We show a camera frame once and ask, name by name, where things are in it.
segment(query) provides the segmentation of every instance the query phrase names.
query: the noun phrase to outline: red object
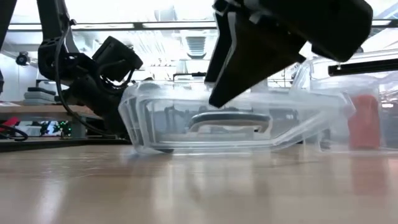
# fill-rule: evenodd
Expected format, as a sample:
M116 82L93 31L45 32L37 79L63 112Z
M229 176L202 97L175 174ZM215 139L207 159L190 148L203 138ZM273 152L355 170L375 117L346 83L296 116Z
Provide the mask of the red object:
M360 95L351 99L356 112L348 120L349 145L351 148L379 149L379 103L372 95Z
M6 122L4 122L3 125L12 127L12 126L15 126L18 122L19 122L19 120L17 117L12 117L12 118L8 119Z

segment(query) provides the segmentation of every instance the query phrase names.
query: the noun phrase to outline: plastic handle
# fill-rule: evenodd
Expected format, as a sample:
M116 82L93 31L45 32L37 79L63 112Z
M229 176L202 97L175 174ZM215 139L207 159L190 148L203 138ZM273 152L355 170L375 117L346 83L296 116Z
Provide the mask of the plastic handle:
M245 112L205 112L192 117L188 128L191 132L197 132L205 125L218 126L259 126L256 132L264 133L269 127L271 118L263 114Z

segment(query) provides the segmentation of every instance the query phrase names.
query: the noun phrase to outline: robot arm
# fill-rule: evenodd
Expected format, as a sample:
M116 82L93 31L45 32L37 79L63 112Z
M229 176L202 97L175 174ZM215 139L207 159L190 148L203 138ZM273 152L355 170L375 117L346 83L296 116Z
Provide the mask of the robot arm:
M0 22L9 24L16 1L0 1L7 12L0 13L4 17ZM43 30L38 50L41 74L57 82L59 93L61 83L68 85L68 96L103 117L112 133L126 135L118 104L127 83L114 86L111 81L121 81L129 72L131 77L141 59L112 37L93 58L79 53L70 30L75 21L69 18L65 0L37 0L37 6ZM216 107L303 62L299 51L306 41L316 54L347 61L368 37L373 18L363 0L216 0L213 8L219 39L205 81L215 83L209 102ZM5 31L0 33L0 44Z

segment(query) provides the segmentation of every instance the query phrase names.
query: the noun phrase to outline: wooden table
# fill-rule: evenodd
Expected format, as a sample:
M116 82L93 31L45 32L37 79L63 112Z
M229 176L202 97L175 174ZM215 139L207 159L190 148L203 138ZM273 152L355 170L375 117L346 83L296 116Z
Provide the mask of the wooden table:
M78 113L81 119L100 119L85 106L70 108ZM7 120L13 116L21 121L71 121L73 138L84 138L86 134L86 128L70 116L62 105L0 106L0 120Z
M137 156L131 146L0 154L1 223L398 223L398 157Z

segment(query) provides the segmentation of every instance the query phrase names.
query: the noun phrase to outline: table surface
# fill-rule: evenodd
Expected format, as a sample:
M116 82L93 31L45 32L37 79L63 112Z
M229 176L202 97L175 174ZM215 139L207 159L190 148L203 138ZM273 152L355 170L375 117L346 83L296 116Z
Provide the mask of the table surface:
M99 119L92 110L85 106L71 105L72 111L78 113L80 116ZM62 105L42 105L42 106L0 106L0 118L8 118L10 116L17 116L26 119L71 119L65 108Z
M138 156L132 146L0 154L2 223L398 223L398 157Z

